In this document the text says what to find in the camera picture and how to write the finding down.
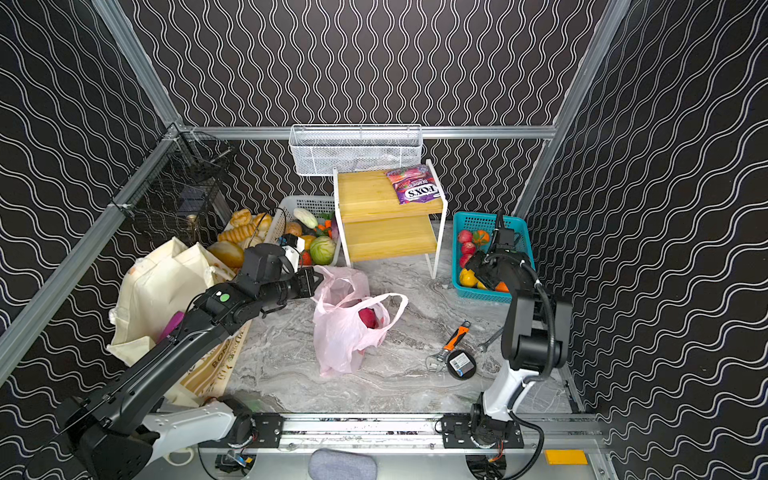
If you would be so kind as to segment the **wooden two-tier shelf rack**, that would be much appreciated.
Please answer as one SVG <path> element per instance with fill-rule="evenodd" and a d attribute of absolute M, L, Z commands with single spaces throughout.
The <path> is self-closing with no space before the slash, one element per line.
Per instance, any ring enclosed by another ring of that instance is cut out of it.
<path fill-rule="evenodd" d="M 401 204 L 385 172 L 333 170 L 334 206 L 346 265 L 396 257 L 423 256 L 437 276 L 448 200 L 428 159 L 438 197 Z"/>

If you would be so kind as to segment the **green cabbage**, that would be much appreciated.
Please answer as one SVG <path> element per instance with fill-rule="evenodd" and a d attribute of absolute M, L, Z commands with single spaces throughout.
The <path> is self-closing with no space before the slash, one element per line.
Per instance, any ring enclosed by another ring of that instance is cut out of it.
<path fill-rule="evenodd" d="M 336 252 L 336 243 L 329 236 L 319 236 L 310 245 L 309 253 L 315 265 L 330 265 Z"/>

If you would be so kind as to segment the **long braided bread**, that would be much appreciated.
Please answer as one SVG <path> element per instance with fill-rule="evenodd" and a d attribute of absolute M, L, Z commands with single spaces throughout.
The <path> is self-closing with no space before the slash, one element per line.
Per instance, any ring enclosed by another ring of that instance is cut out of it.
<path fill-rule="evenodd" d="M 253 223 L 249 223 L 225 230 L 218 235 L 217 239 L 219 242 L 227 241 L 231 243 L 239 243 L 250 239 L 256 231 L 257 226 Z"/>

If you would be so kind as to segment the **purple Fox's candy bag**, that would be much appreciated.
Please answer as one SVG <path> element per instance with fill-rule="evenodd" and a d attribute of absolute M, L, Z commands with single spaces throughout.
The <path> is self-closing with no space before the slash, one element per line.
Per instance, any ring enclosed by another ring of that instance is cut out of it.
<path fill-rule="evenodd" d="M 385 177 L 391 183 L 400 205 L 428 203 L 440 197 L 434 175 L 427 165 L 390 170 Z"/>

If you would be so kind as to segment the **pink dragon fruit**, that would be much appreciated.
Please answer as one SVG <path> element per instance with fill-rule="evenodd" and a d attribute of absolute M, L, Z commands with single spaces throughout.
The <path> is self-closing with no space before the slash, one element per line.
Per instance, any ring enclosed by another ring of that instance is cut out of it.
<path fill-rule="evenodd" d="M 378 316 L 373 308 L 363 308 L 358 312 L 361 322 L 368 329 L 377 329 L 379 326 Z"/>

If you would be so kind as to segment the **white plastic vegetable basket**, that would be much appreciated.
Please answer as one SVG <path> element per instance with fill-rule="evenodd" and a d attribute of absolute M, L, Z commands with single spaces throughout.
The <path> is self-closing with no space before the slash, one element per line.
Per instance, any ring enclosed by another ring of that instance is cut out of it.
<path fill-rule="evenodd" d="M 317 225 L 310 227 L 294 213 L 299 210 L 303 216 L 311 214 Z M 341 240 L 335 215 L 335 200 L 332 196 L 288 196 L 275 209 L 272 222 L 264 241 L 279 244 L 286 234 L 303 235 L 307 238 L 328 237 L 333 242 L 334 251 L 328 265 L 336 266 L 341 256 Z"/>

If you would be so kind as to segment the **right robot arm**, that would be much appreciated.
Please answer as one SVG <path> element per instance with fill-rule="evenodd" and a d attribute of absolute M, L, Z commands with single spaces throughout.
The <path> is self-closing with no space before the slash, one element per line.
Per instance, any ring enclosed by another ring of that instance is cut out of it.
<path fill-rule="evenodd" d="M 478 252 L 467 266 L 486 287 L 505 284 L 511 295 L 499 335 L 502 367 L 473 404 L 470 424 L 477 446 L 502 447 L 523 425 L 517 413 L 531 387 L 566 360 L 571 306 L 552 299 L 523 253 Z"/>

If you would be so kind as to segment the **cream canvas tote bag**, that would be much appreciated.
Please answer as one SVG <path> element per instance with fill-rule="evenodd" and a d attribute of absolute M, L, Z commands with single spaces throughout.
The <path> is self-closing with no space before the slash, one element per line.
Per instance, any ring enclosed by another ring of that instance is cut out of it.
<path fill-rule="evenodd" d="M 114 336 L 107 350 L 127 366 L 135 364 L 173 329 L 172 318 L 208 288 L 232 280 L 235 272 L 202 245 L 172 238 L 138 259 L 122 280 L 109 312 Z M 196 407 L 224 395 L 250 326 L 229 334 L 190 367 L 165 394 L 173 404 Z"/>

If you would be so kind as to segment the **red apple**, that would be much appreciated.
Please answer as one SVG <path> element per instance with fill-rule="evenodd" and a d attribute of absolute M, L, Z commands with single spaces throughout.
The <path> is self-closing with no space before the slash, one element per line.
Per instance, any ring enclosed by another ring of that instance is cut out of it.
<path fill-rule="evenodd" d="M 473 242 L 473 233 L 469 230 L 461 230 L 457 235 L 458 242 L 463 245 Z"/>

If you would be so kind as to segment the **silver wrench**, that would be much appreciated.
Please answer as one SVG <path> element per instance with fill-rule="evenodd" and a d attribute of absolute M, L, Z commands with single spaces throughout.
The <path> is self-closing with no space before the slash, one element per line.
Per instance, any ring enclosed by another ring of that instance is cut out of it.
<path fill-rule="evenodd" d="M 480 352 L 486 352 L 489 349 L 489 347 L 493 344 L 493 342 L 496 341 L 502 334 L 503 334 L 503 329 L 500 328 L 499 330 L 494 332 L 488 339 L 481 342 L 478 345 L 478 350 Z"/>

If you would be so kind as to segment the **black round tape measure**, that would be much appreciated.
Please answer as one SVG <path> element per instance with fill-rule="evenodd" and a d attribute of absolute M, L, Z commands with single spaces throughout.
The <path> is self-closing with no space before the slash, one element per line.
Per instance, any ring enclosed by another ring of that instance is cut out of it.
<path fill-rule="evenodd" d="M 477 362 L 473 355 L 465 350 L 452 351 L 446 360 L 448 373 L 457 380 L 468 380 L 477 372 Z"/>

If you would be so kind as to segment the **grey cloth pad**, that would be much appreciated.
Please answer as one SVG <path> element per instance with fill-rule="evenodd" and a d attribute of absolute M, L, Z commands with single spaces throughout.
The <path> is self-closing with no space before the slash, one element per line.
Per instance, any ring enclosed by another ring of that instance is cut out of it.
<path fill-rule="evenodd" d="M 308 474 L 313 480 L 376 480 L 378 466 L 370 456 L 320 449 L 310 456 Z"/>

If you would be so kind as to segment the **metal base rail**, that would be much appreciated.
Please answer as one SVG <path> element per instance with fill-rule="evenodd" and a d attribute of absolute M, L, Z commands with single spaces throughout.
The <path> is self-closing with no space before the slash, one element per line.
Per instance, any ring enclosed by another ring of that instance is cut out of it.
<path fill-rule="evenodd" d="M 502 433 L 472 433 L 468 414 L 258 414 L 256 440 L 242 450 L 299 454 L 318 449 L 361 453 L 516 453 L 539 443 L 517 424 Z"/>

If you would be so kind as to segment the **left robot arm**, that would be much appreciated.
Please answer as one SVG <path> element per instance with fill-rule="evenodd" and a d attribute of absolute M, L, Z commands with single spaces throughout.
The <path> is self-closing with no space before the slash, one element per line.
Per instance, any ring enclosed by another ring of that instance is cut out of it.
<path fill-rule="evenodd" d="M 63 446 L 94 479 L 132 479 L 148 464 L 186 447 L 252 438 L 250 409 L 235 400 L 171 414 L 153 409 L 212 349 L 248 321 L 310 298 L 323 276 L 301 267 L 300 253 L 274 244 L 245 252 L 235 278 L 196 297 L 182 322 L 117 380 L 56 411 Z"/>

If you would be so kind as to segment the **purple snack packet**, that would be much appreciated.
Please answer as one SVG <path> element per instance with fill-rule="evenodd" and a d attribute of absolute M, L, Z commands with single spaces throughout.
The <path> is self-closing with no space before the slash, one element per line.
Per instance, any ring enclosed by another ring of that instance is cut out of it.
<path fill-rule="evenodd" d="M 184 315 L 184 312 L 177 311 L 168 321 L 161 334 L 158 336 L 157 341 L 162 341 L 163 339 L 167 338 L 181 324 L 184 319 Z"/>

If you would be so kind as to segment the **large bread loaf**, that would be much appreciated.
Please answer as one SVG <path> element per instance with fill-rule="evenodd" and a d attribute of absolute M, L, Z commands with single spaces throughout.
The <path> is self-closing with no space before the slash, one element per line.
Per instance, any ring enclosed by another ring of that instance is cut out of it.
<path fill-rule="evenodd" d="M 243 266 L 245 252 L 244 249 L 236 243 L 218 241 L 212 244 L 208 248 L 208 251 L 231 269 L 239 269 Z"/>

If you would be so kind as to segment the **teal plastic fruit basket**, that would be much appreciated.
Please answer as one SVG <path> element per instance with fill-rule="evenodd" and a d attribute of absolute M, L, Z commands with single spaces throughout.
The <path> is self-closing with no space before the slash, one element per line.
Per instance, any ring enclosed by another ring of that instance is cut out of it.
<path fill-rule="evenodd" d="M 459 233 L 463 230 L 468 230 L 471 233 L 482 230 L 491 234 L 496 225 L 496 218 L 496 214 L 482 212 L 456 212 L 453 217 L 451 274 L 452 285 L 460 298 L 502 304 L 509 304 L 512 299 L 508 292 L 470 288 L 460 283 L 460 272 L 462 270 L 460 260 L 463 253 L 461 250 L 462 243 L 458 239 Z M 535 266 L 526 222 L 518 217 L 505 216 L 504 225 L 515 232 L 515 250 L 525 253 L 530 259 L 531 265 Z"/>

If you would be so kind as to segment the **orange box cutter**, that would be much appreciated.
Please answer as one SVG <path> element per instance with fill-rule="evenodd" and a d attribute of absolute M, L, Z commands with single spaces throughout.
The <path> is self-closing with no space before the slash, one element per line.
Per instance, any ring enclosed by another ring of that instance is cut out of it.
<path fill-rule="evenodd" d="M 470 331 L 470 328 L 471 322 L 463 321 L 438 353 L 426 357 L 425 366 L 428 372 L 438 372 L 445 368 L 449 355 Z"/>

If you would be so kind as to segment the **pink plastic grocery bag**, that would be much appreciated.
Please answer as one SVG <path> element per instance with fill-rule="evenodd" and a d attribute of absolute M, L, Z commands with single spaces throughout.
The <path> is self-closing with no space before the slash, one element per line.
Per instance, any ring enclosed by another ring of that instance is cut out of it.
<path fill-rule="evenodd" d="M 312 300 L 313 344 L 320 375 L 335 377 L 359 370 L 364 353 L 379 347 L 387 333 L 403 316 L 409 299 L 401 293 L 373 296 L 367 275 L 348 267 L 316 266 L 324 281 Z M 373 308 L 379 319 L 377 329 L 368 329 L 358 312 Z"/>

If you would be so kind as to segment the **brown potato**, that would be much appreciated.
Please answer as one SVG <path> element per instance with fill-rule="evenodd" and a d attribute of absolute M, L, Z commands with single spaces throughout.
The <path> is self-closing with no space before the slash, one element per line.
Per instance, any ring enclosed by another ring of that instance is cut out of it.
<path fill-rule="evenodd" d="M 297 221 L 289 221 L 289 222 L 287 222 L 285 224 L 284 234 L 285 235 L 294 235 L 296 237 L 301 237 L 303 235 L 303 227 Z"/>

